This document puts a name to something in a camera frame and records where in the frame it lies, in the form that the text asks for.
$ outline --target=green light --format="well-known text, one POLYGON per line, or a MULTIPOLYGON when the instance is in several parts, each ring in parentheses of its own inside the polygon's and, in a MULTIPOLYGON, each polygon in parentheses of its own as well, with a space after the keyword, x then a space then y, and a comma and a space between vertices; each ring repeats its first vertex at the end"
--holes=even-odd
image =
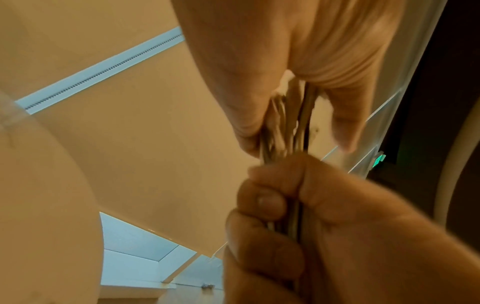
POLYGON ((372 168, 377 167, 381 162, 385 160, 387 156, 385 154, 380 155, 379 157, 376 158, 375 163, 373 163, 372 168))

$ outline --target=white panel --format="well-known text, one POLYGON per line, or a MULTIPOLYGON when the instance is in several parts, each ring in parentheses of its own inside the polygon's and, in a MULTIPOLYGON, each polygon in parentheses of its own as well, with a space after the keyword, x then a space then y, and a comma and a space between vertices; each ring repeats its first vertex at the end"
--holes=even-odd
POLYGON ((107 214, 100 217, 105 249, 159 261, 178 246, 107 214))
POLYGON ((148 288, 160 287, 160 274, 157 269, 158 262, 104 250, 101 284, 148 288))
POLYGON ((158 262, 160 281, 164 281, 196 254, 195 251, 178 246, 158 262))
POLYGON ((212 284, 215 285, 216 289, 223 289, 223 270, 221 259, 201 255, 173 279, 172 283, 197 287, 201 287, 204 284, 212 284))

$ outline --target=human hand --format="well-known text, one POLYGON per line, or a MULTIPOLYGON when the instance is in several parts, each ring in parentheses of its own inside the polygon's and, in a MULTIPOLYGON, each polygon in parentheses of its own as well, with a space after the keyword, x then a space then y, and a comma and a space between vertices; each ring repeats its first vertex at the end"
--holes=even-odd
POLYGON ((225 302, 478 302, 480 262, 395 194, 306 154, 253 168, 226 223, 225 302), (268 231, 287 198, 303 245, 268 231), (307 300, 278 279, 302 277, 307 300))
POLYGON ((203 79, 252 155, 286 69, 325 89, 333 136, 355 149, 403 2, 172 0, 203 79))

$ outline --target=bundle of sticks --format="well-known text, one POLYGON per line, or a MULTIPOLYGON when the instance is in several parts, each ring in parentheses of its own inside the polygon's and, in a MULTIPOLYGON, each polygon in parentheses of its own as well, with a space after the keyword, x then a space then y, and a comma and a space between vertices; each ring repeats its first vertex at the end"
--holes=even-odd
MULTIPOLYGON (((298 151, 307 151, 310 136, 310 118, 317 97, 321 94, 318 87, 305 83, 304 88, 297 78, 288 83, 286 95, 275 93, 260 134, 260 158, 268 164, 278 161, 298 151)), ((286 217, 278 222, 268 223, 272 231, 285 234, 300 242, 302 223, 302 205, 299 201, 288 204, 286 217)), ((298 282, 285 282, 299 292, 298 282)))

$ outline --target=skin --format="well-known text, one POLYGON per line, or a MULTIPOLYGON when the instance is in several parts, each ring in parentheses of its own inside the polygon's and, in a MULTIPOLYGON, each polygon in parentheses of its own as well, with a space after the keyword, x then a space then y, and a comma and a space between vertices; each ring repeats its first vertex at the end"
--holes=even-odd
POLYGON ((198 69, 240 146, 258 155, 269 97, 286 69, 325 89, 332 132, 357 145, 404 0, 172 0, 198 69))
POLYGON ((480 259, 394 193, 306 154, 248 174, 226 223, 227 304, 480 301, 480 259), (287 198, 304 204, 304 246, 266 228, 287 198), (299 277, 305 300, 278 281, 299 277))

